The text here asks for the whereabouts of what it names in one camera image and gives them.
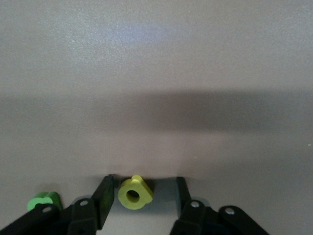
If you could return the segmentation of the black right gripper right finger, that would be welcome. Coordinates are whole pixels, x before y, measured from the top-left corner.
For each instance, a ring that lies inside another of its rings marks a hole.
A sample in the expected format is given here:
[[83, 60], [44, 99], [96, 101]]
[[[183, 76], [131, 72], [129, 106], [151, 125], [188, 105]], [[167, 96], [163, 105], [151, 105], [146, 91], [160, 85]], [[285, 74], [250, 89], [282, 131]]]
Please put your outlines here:
[[178, 219], [171, 235], [267, 235], [241, 208], [227, 205], [218, 211], [191, 197], [185, 178], [176, 178]]

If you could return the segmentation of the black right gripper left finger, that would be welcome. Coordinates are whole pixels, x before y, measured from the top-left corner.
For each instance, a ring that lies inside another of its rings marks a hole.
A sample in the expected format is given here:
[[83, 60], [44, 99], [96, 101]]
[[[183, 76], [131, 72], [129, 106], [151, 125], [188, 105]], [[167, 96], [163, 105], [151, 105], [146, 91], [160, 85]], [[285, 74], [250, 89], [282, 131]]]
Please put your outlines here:
[[39, 203], [16, 219], [2, 235], [94, 235], [108, 217], [114, 202], [114, 177], [105, 176], [93, 195], [77, 200], [65, 209]]

